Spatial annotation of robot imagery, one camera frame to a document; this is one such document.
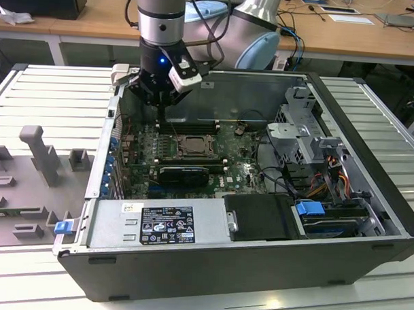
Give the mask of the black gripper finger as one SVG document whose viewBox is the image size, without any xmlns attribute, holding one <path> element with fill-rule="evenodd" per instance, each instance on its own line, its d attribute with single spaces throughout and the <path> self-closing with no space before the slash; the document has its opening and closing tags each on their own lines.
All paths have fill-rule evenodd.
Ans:
<svg viewBox="0 0 414 310">
<path fill-rule="evenodd" d="M 142 100 L 144 105 L 156 108 L 156 127 L 159 128 L 163 116 L 163 87 L 160 78 L 153 73 L 138 70 L 136 73 L 131 73 L 128 79 L 128 88 L 137 98 Z"/>
<path fill-rule="evenodd" d="M 190 92 L 186 91 L 183 93 L 174 92 L 170 94 L 165 100 L 162 101 L 162 115 L 161 115 L 161 133 L 176 133 L 175 127 L 172 122 L 167 121 L 166 108 L 169 106 L 177 105 L 181 102 Z"/>
</svg>

